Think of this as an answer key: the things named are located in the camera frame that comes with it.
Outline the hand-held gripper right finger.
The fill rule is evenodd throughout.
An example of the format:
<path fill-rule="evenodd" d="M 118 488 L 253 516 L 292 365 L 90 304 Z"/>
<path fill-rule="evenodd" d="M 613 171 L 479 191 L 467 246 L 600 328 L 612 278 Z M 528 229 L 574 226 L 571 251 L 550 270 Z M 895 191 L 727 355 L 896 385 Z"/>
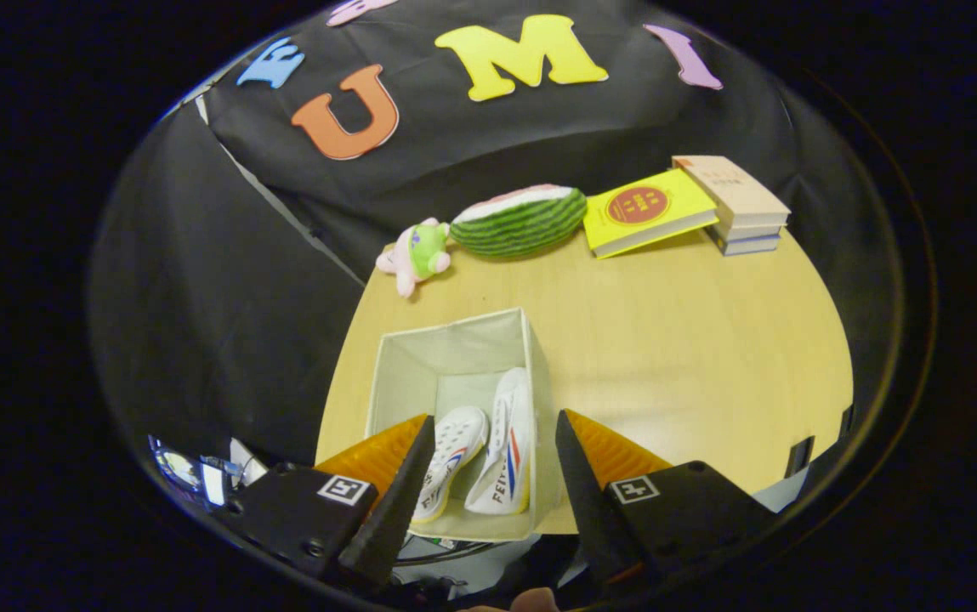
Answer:
<path fill-rule="evenodd" d="M 605 587 L 691 580 L 775 523 L 706 462 L 668 464 L 577 411 L 560 411 L 555 429 L 582 552 Z"/>

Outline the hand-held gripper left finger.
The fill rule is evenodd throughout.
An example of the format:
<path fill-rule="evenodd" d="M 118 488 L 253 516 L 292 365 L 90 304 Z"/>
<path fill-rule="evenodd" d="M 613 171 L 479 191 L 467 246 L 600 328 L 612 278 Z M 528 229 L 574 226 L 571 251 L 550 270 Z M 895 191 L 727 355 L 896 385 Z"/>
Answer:
<path fill-rule="evenodd" d="M 355 590 L 390 580 L 436 448 L 433 416 L 314 467 L 282 462 L 227 502 L 227 527 L 295 572 Z"/>

